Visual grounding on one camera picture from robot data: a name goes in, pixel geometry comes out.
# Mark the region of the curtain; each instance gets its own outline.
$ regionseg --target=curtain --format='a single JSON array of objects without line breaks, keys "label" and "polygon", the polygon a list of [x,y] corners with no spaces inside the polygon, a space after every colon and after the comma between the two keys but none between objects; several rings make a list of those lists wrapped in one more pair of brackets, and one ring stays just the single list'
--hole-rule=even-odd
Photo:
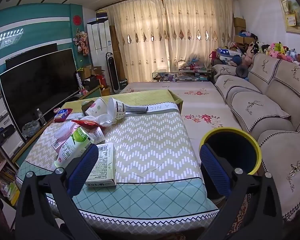
[{"label": "curtain", "polygon": [[163,0],[169,27],[171,69],[197,58],[206,67],[209,54],[230,46],[233,0]]},{"label": "curtain", "polygon": [[166,17],[161,0],[127,0],[106,8],[115,26],[123,68],[129,82],[152,81],[169,71]]}]

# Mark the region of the plastic bottle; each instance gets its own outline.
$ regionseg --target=plastic bottle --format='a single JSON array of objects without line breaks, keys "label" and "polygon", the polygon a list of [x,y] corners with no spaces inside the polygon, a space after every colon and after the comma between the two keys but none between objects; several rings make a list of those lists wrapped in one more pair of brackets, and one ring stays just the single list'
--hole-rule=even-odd
[{"label": "plastic bottle", "polygon": [[39,108],[37,109],[37,112],[38,112],[38,117],[39,117],[39,119],[40,119],[42,125],[46,125],[47,122],[46,122],[45,118],[43,117],[43,114],[42,114],[42,112],[39,110]]}]

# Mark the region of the television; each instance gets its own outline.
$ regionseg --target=television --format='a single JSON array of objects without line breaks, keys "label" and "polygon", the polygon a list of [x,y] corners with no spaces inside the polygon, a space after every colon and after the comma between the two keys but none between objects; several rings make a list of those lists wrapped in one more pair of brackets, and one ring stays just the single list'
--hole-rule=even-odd
[{"label": "television", "polygon": [[79,91],[76,73],[72,49],[65,49],[0,74],[2,95],[20,133],[26,123],[38,120],[37,109],[51,118],[51,110]]},{"label": "television", "polygon": [[45,46],[41,46],[38,48],[34,48],[28,51],[25,51],[23,53],[20,53],[14,57],[11,57],[9,59],[6,60],[6,67],[7,70],[11,69],[15,66],[20,65],[21,63],[24,63],[28,60],[34,59],[36,57],[40,57],[52,52],[56,52],[58,51],[58,46],[56,43],[53,44],[48,44]]}]

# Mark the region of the red paper-cut decoration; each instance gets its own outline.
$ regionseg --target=red paper-cut decoration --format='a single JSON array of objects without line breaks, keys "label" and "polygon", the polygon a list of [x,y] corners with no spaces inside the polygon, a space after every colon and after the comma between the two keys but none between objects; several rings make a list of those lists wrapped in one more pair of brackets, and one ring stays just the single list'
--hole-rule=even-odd
[{"label": "red paper-cut decoration", "polygon": [[79,26],[82,23],[81,17],[79,15],[75,15],[72,19],[74,25]]}]

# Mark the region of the sofa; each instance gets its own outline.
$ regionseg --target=sofa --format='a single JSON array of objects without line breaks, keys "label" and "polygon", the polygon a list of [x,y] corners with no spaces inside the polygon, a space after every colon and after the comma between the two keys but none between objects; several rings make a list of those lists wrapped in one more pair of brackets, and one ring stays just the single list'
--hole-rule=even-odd
[{"label": "sofa", "polygon": [[233,66],[212,69],[215,87],[260,145],[258,174],[272,174],[283,218],[293,220],[300,214],[300,66],[260,53],[248,80],[235,76]]}]

